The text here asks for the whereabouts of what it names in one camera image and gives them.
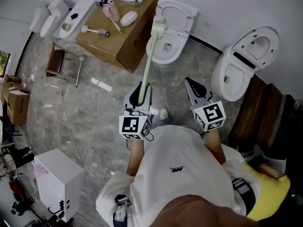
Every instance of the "window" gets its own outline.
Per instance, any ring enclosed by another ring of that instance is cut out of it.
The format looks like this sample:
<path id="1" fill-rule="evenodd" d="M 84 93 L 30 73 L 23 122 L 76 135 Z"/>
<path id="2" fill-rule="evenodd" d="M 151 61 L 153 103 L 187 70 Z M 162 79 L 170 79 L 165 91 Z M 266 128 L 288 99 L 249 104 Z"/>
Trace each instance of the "window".
<path id="1" fill-rule="evenodd" d="M 0 77 L 4 77 L 5 69 L 9 61 L 9 53 L 0 51 Z"/>

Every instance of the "pink bottle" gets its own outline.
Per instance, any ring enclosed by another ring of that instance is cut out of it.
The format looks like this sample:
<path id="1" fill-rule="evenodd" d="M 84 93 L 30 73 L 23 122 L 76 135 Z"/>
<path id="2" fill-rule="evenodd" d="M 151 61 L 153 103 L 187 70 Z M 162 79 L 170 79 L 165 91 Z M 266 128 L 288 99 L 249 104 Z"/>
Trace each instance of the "pink bottle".
<path id="1" fill-rule="evenodd" d="M 114 21 L 120 20 L 120 14 L 113 0 L 107 0 L 107 4 L 103 3 L 103 12 L 106 17 L 112 17 Z"/>

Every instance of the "brown cardboard box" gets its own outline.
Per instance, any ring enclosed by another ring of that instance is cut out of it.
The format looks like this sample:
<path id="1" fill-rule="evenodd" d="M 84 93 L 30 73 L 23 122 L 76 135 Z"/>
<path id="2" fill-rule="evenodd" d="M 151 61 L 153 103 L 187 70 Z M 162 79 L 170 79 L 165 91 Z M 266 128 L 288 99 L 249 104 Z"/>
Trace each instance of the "brown cardboard box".
<path id="1" fill-rule="evenodd" d="M 140 6 L 135 7 L 133 4 L 115 0 L 120 17 L 129 11 L 138 13 L 138 19 L 128 27 L 122 27 L 117 21 L 123 31 L 122 34 L 118 32 L 113 22 L 104 15 L 102 7 L 98 7 L 92 12 L 85 25 L 89 29 L 105 29 L 109 32 L 109 37 L 103 38 L 93 32 L 80 32 L 75 41 L 102 61 L 134 72 L 151 37 L 153 14 L 155 14 L 157 2 L 158 0 L 143 0 Z"/>
<path id="2" fill-rule="evenodd" d="M 27 122 L 29 90 L 21 84 L 8 82 L 3 84 L 4 99 L 8 104 L 7 114 L 12 124 Z"/>
<path id="3" fill-rule="evenodd" d="M 4 76 L 4 79 L 3 79 L 3 84 L 4 85 L 5 83 L 7 82 L 16 82 L 16 83 L 21 83 L 21 79 L 18 78 L 18 77 L 14 77 L 12 75 L 5 75 Z M 4 96 L 3 96 L 3 89 L 4 87 L 2 86 L 2 91 L 1 91 L 1 102 L 2 102 L 2 105 L 5 105 L 6 104 L 6 101 L 4 99 Z"/>

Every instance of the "toilet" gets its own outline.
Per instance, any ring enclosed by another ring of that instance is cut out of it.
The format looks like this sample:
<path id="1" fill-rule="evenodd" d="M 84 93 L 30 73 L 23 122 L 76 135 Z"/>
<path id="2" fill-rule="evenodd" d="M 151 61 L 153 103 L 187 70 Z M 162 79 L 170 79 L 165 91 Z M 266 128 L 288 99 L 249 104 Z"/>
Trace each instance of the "toilet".
<path id="1" fill-rule="evenodd" d="M 34 33 L 40 33 L 43 27 L 43 24 L 47 20 L 48 16 L 50 16 L 51 12 L 48 10 L 46 6 L 39 6 L 34 10 L 34 18 L 29 27 L 29 30 Z"/>
<path id="2" fill-rule="evenodd" d="M 273 28 L 263 26 L 251 30 L 219 58 L 211 77 L 213 91 L 227 101 L 237 101 L 244 95 L 255 71 L 271 64 L 278 49 L 279 35 Z"/>
<path id="3" fill-rule="evenodd" d="M 198 9 L 174 0 L 159 0 L 156 15 L 166 19 L 163 36 L 157 41 L 152 61 L 161 69 L 168 70 L 180 56 L 196 20 Z M 149 55 L 152 38 L 146 45 Z"/>
<path id="4" fill-rule="evenodd" d="M 64 21 L 64 23 L 68 24 L 70 27 L 67 31 L 62 28 L 60 29 L 60 38 L 73 42 L 80 32 L 81 26 L 85 25 L 86 21 L 89 18 L 89 15 L 96 7 L 97 5 L 94 0 L 78 1 Z M 78 16 L 72 19 L 71 16 L 73 14 L 78 14 Z"/>
<path id="5" fill-rule="evenodd" d="M 51 15 L 43 24 L 40 36 L 42 38 L 51 36 L 60 38 L 59 32 L 61 24 L 68 13 L 69 7 L 65 4 L 65 2 L 61 0 L 55 0 L 48 6 L 48 9 L 51 12 Z"/>

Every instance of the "marble floor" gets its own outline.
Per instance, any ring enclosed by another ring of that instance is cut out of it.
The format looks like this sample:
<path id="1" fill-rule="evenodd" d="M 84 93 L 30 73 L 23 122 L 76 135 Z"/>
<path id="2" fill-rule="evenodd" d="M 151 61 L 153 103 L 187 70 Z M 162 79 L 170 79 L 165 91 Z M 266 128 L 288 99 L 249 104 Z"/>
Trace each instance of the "marble floor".
<path id="1" fill-rule="evenodd" d="M 87 56 L 82 65 L 80 83 L 76 88 L 74 81 L 45 76 L 50 39 L 33 35 L 18 70 L 22 84 L 31 92 L 27 124 L 21 129 L 24 136 L 15 137 L 15 140 L 21 148 L 32 145 L 36 154 L 59 148 L 84 167 L 86 171 L 80 208 L 74 216 L 75 226 L 107 226 L 95 209 L 95 201 L 111 172 L 126 170 L 130 152 L 125 139 L 118 133 L 118 117 L 122 112 L 125 94 L 143 77 L 147 57 L 142 58 L 135 73 L 131 74 L 98 60 L 74 43 L 61 40 L 57 43 Z M 189 39 L 173 69 L 161 71 L 152 67 L 153 108 L 165 106 L 176 124 L 201 132 L 190 111 L 184 78 L 191 76 L 210 83 L 218 57 L 218 53 Z M 78 60 L 67 61 L 64 72 L 76 76 L 78 66 Z M 112 91 L 105 91 L 91 83 L 92 77 L 110 85 Z M 223 101 L 227 119 L 220 128 L 222 142 L 227 142 L 241 103 L 242 100 L 234 103 Z M 39 202 L 32 164 L 22 167 L 20 172 L 24 174 L 20 180 L 27 187 L 27 192 L 37 199 L 34 209 L 48 217 L 47 209 Z"/>

